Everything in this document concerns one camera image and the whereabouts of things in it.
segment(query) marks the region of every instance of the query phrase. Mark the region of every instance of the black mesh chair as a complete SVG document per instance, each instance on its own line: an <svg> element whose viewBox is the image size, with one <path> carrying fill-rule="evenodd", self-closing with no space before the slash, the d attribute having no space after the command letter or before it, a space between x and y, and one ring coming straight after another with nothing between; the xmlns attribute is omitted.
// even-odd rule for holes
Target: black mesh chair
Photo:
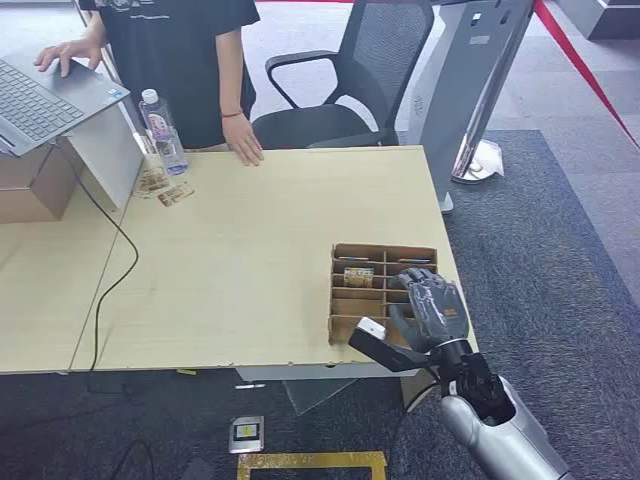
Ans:
<svg viewBox="0 0 640 480"><path fill-rule="evenodd" d="M260 117L254 131L267 150L398 145L398 109L432 26L430 0L355 0L339 52L267 61L269 79L293 110ZM337 76L336 89L320 106L300 108L273 78L278 67L320 59L333 62ZM368 108L377 131L371 131L353 110L335 104L343 95Z"/></svg>

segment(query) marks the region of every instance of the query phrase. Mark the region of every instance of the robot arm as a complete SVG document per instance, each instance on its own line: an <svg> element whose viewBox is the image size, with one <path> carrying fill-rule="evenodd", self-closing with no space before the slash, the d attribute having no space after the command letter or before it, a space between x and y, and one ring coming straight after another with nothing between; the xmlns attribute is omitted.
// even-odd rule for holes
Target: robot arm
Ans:
<svg viewBox="0 0 640 480"><path fill-rule="evenodd" d="M546 432L506 380L466 340L469 319L457 287L425 269L401 272L414 318L391 306L411 348L389 345L386 329L364 318L349 345L391 371L437 368L442 421L491 480L573 480Z"/></svg>

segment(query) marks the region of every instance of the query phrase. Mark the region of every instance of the cardboard box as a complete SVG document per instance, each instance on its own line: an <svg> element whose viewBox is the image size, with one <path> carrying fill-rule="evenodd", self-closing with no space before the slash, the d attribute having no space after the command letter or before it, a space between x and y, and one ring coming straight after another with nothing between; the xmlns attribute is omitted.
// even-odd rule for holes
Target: cardboard box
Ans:
<svg viewBox="0 0 640 480"><path fill-rule="evenodd" d="M413 317L409 295L389 285L389 279L407 268L426 268L438 273L438 252L433 248L384 245L337 244L331 252L331 294L329 343L344 344L362 317L369 317L386 328L386 340L406 345L393 326L389 306L400 305ZM345 270L369 268L374 272L371 288L349 287Z"/></svg>
<svg viewBox="0 0 640 480"><path fill-rule="evenodd" d="M62 218L75 186L69 160L78 173L83 164L66 138L58 146L45 144L20 158L0 154L0 224Z"/></svg>

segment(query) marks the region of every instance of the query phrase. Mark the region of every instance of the carpet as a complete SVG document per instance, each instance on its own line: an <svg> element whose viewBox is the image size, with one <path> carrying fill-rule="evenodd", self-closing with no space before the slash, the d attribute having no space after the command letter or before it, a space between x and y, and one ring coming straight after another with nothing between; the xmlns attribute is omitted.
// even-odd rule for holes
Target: carpet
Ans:
<svg viewBox="0 0 640 480"><path fill-rule="evenodd" d="M503 147L506 176L453 185L456 210L445 220L478 343L577 478L640 478L640 312L540 132L487 136ZM0 478L109 478L143 438L158 480L178 479L193 458L232 479L228 429L242 415L266 417L267 452L383 450L388 478L484 478L438 423L435 395L403 419L395 379L360 380L303 416L282 383L239 383L232 370L0 377ZM151 478L147 462L134 450L118 478Z"/></svg>

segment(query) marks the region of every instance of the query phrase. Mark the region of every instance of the gray laptop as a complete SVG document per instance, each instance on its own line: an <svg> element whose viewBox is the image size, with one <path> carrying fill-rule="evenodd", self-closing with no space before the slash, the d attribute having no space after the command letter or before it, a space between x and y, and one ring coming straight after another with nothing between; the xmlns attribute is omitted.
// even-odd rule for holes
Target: gray laptop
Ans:
<svg viewBox="0 0 640 480"><path fill-rule="evenodd" d="M129 91L72 61L38 72L28 53L0 58L0 152L20 156L117 103Z"/></svg>

